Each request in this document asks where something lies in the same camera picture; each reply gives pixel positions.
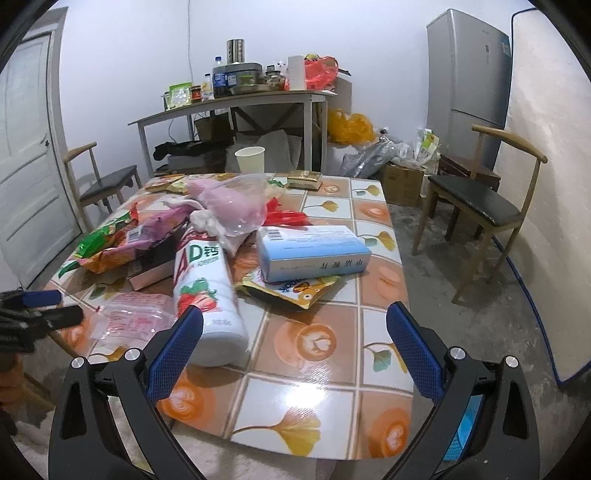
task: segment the patterned tablecloth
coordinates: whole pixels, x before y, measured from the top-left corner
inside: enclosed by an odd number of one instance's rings
[[[286,182],[281,174],[274,179]],[[166,210],[164,195],[140,190],[112,216],[134,202],[140,218]],[[372,251],[367,270],[342,277],[308,311],[286,312],[239,296],[248,352],[225,367],[188,366],[158,407],[196,429],[275,452],[329,459],[396,455],[407,442],[413,381],[385,324],[387,307],[408,297],[382,187],[324,177],[318,192],[286,190],[279,201],[280,209],[306,212],[315,225],[346,225]],[[230,270],[238,280],[256,265],[254,246],[243,245]],[[125,275],[125,267],[102,275],[80,268],[48,284],[65,294],[64,303],[85,311],[81,327],[62,332],[78,352],[92,353],[95,311],[131,290]],[[172,290],[171,278],[143,289]],[[323,345],[331,354],[321,361],[306,351],[316,341],[330,344]]]

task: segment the plastic bag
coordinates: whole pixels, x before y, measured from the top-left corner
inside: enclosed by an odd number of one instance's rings
[[[142,349],[176,321],[170,296],[137,291],[115,295],[97,315],[103,318],[93,334],[98,340],[90,363],[115,361],[129,348]]]
[[[304,66],[307,90],[323,90],[336,80],[339,73],[339,63],[333,57],[306,60]]]
[[[356,145],[375,140],[374,126],[365,115],[351,116],[341,110],[329,109],[328,133],[331,141],[342,145]]]
[[[367,179],[399,153],[400,144],[393,142],[389,136],[382,135],[378,142],[368,146],[360,153],[346,154],[343,157],[339,176]]]

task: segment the refrigerator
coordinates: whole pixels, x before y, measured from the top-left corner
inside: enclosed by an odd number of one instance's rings
[[[511,90],[511,47],[500,30],[449,9],[427,26],[429,101],[427,128],[440,151],[474,158],[472,124],[504,128]],[[485,137],[481,164],[492,170],[500,140]]]

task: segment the yellow plastic bag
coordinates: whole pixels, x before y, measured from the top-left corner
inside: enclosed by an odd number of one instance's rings
[[[329,110],[328,133],[330,140],[342,145],[356,145],[375,140],[374,126],[365,115],[347,116],[340,108]]]

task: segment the white bottle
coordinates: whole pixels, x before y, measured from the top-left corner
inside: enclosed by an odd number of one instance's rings
[[[201,84],[201,94],[203,95],[203,100],[213,100],[213,84],[211,73],[205,74],[205,78]]]
[[[177,317],[188,305],[203,313],[203,334],[190,364],[219,367],[239,360],[248,348],[248,334],[236,309],[236,293],[217,240],[189,227],[174,262],[173,298]]]

